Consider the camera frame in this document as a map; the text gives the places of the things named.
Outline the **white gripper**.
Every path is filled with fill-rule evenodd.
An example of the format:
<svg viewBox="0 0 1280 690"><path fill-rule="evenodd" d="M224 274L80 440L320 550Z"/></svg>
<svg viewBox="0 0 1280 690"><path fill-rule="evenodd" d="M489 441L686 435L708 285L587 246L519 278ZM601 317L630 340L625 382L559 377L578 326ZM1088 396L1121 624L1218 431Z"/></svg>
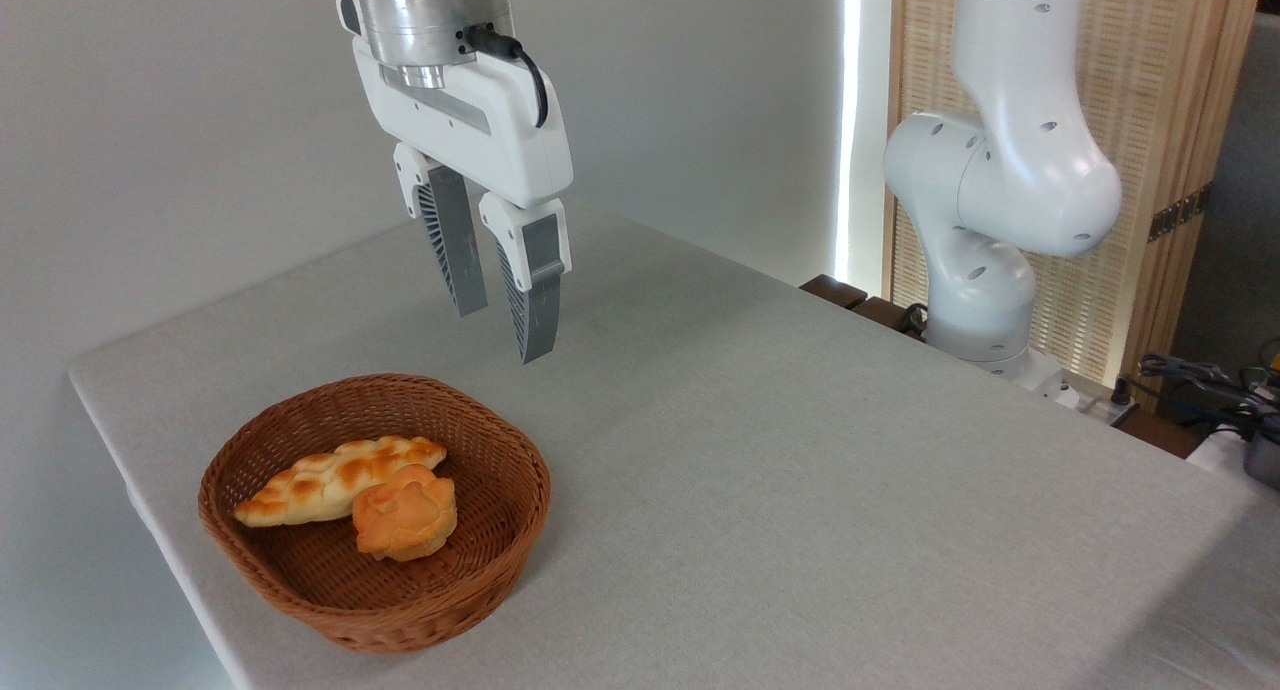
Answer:
<svg viewBox="0 0 1280 690"><path fill-rule="evenodd" d="M351 47L378 124L401 140L393 160L404 207L422 221L458 315L488 306L467 178L490 189L479 213L495 238L521 361L550 353L561 279L572 269L556 197L571 186L573 165L556 88L544 81L548 116L538 128L538 96L522 64L480 55L444 67L442 90L404 88L384 78L366 40L355 37Z"/></svg>

